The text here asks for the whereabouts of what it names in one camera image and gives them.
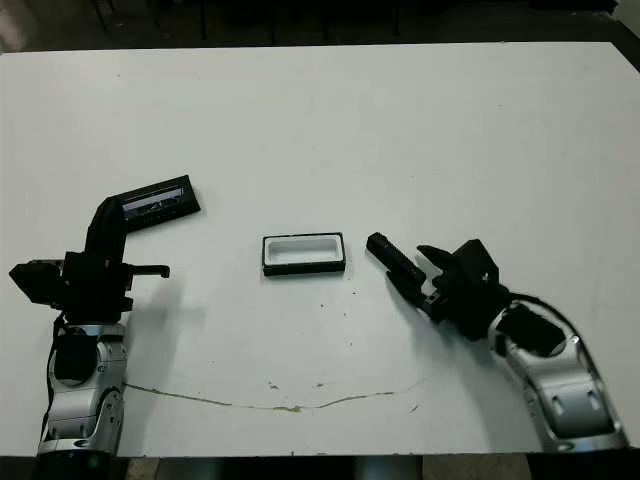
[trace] white surface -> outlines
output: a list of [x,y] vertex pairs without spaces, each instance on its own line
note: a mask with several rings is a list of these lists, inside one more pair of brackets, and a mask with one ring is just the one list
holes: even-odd
[[[129,239],[126,260],[172,276],[135,281],[128,381],[232,405],[128,389],[121,455],[538,449],[485,347],[387,284],[364,251],[374,231],[405,252],[481,238],[507,285],[576,323],[640,444],[640,77],[611,45],[68,52],[0,68],[2,272],[81,249],[107,194],[188,173],[203,207]],[[344,233],[344,277],[264,279],[262,237],[305,231]],[[0,454],[30,455],[55,312],[1,285]]]
[[265,265],[338,262],[344,258],[340,235],[300,235],[264,239]]

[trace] stain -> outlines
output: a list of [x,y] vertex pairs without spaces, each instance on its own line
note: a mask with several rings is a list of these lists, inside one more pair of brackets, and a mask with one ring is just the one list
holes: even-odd
[[301,407],[300,405],[296,405],[295,407],[271,407],[271,410],[275,410],[276,412],[282,411],[282,412],[289,412],[289,413],[300,413],[303,408],[306,408],[306,407]]
[[422,378],[420,380],[418,380],[417,382],[409,385],[406,388],[403,388],[401,390],[396,390],[396,391],[387,391],[387,392],[374,392],[374,393],[363,393],[363,394],[359,394],[359,395],[350,395],[348,397],[342,397],[342,398],[338,398],[337,400],[332,400],[330,402],[327,403],[323,403],[320,405],[294,405],[293,407],[289,407],[286,405],[277,405],[275,407],[265,407],[265,406],[260,406],[260,405],[244,405],[244,404],[238,404],[238,403],[229,403],[229,402],[221,402],[220,400],[214,400],[211,398],[202,398],[202,397],[194,397],[191,395],[183,395],[181,393],[173,393],[173,392],[164,392],[162,390],[158,390],[156,388],[147,388],[147,387],[142,387],[140,385],[134,385],[131,383],[125,383],[124,385],[127,386],[128,388],[131,388],[133,390],[138,390],[140,392],[146,392],[146,393],[151,393],[154,395],[160,395],[161,397],[167,397],[167,398],[179,398],[182,400],[190,400],[193,402],[200,402],[200,403],[205,403],[208,405],[215,405],[218,407],[229,407],[229,408],[244,408],[247,410],[272,410],[272,411],[276,411],[276,412],[287,412],[287,413],[301,413],[303,410],[321,410],[323,408],[328,408],[328,407],[332,407],[334,405],[338,405],[340,403],[345,403],[345,402],[352,402],[355,400],[362,400],[365,398],[374,398],[374,397],[386,397],[386,396],[391,396],[391,395],[398,395],[401,393],[406,393],[412,389],[414,389],[415,387],[417,387],[418,385],[420,385],[423,382],[426,382],[428,380],[428,377]]

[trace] black clamp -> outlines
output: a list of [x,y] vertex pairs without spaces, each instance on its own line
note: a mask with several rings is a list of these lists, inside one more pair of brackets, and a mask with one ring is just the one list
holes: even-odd
[[[431,245],[417,248],[442,271],[431,279],[436,288],[431,295],[422,292],[427,275],[387,237],[374,233],[367,239],[367,249],[389,269],[387,277],[398,292],[435,323],[448,320],[468,339],[479,340],[487,337],[491,323],[503,312],[496,330],[527,351],[550,355],[564,341],[562,329],[520,302],[549,310],[547,304],[513,294],[500,284],[498,267],[480,240],[469,240],[453,253]],[[558,316],[557,310],[551,312]]]

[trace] black cable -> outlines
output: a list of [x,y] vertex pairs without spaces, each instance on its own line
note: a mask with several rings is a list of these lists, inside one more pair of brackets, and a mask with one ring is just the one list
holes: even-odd
[[558,320],[560,320],[561,322],[565,323],[576,334],[578,333],[578,330],[576,329],[576,327],[574,327],[573,323],[571,323],[571,321],[567,317],[565,317],[556,307],[554,307],[553,305],[545,302],[541,298],[535,297],[533,295],[528,295],[526,293],[510,293],[509,297],[512,300],[520,300],[522,302],[532,303],[533,305],[537,305],[539,307],[542,307],[542,308],[550,311],[551,313],[553,313],[556,316],[556,318]]

